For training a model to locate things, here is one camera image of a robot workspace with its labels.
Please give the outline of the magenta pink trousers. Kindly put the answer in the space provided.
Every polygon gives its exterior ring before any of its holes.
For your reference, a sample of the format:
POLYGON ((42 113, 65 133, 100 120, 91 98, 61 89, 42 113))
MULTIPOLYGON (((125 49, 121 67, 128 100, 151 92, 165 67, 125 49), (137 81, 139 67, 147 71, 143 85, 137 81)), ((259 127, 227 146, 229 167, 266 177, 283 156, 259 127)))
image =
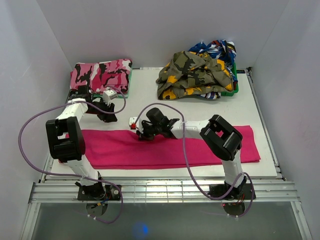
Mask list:
POLYGON ((142 141, 130 130, 84 129, 85 156, 95 169, 160 170, 221 165, 206 144, 199 139, 186 139, 184 157, 181 139, 157 135, 142 141))

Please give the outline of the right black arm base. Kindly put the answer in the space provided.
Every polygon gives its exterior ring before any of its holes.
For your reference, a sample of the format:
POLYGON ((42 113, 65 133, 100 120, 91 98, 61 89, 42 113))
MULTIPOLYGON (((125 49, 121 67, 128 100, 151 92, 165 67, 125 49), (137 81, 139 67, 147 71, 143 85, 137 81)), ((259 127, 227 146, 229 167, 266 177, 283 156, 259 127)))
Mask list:
MULTIPOLYGON (((230 185, 224 184, 211 184, 209 186, 208 195, 214 198, 220 197, 230 189, 230 185)), ((223 198, 227 202, 223 202, 222 206, 227 215, 231 217, 239 217, 246 211, 245 201, 249 203, 256 199, 256 193, 253 191, 251 184, 245 183, 243 186, 233 187, 230 193, 223 198)))

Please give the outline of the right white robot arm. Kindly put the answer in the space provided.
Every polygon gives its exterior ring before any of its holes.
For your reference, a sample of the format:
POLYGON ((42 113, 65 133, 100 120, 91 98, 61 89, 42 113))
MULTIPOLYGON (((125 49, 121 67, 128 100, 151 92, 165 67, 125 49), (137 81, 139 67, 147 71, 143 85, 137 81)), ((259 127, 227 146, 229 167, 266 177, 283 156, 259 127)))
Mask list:
POLYGON ((215 114, 209 119, 187 121, 184 116, 169 119, 157 107, 146 113, 146 120, 139 116, 130 118, 129 126, 136 131, 140 140, 152 141, 161 135, 169 139, 181 139, 182 151, 185 154, 186 140, 202 140, 208 149, 222 163, 224 183, 205 192, 198 183, 195 186, 211 200, 237 199, 244 193, 247 177, 241 165, 242 134, 222 116, 215 114))

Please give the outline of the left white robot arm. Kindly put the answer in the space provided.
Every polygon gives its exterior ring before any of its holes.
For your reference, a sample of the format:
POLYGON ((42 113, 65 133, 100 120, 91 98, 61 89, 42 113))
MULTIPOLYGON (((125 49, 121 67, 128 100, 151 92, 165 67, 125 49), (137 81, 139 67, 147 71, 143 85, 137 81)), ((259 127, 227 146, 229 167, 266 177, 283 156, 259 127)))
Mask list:
POLYGON ((85 113, 97 115, 105 123, 116 122, 115 104, 111 100, 117 96, 117 92, 110 87, 97 95, 86 85, 71 89, 67 97, 69 105, 56 119, 45 124, 51 157, 79 175, 81 180, 77 185, 82 193, 95 200, 104 198, 106 187, 96 182, 102 177, 85 156, 86 144, 79 122, 85 113))

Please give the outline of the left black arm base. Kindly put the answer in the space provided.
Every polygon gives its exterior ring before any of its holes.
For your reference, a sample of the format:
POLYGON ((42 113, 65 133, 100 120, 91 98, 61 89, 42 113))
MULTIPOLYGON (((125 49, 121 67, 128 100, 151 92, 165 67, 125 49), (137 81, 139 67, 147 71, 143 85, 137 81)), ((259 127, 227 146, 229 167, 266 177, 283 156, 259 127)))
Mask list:
POLYGON ((109 201, 119 201, 120 191, 113 185, 103 185, 97 182, 90 186, 80 186, 77 200, 86 203, 86 211, 93 217, 101 217, 108 209, 109 201))

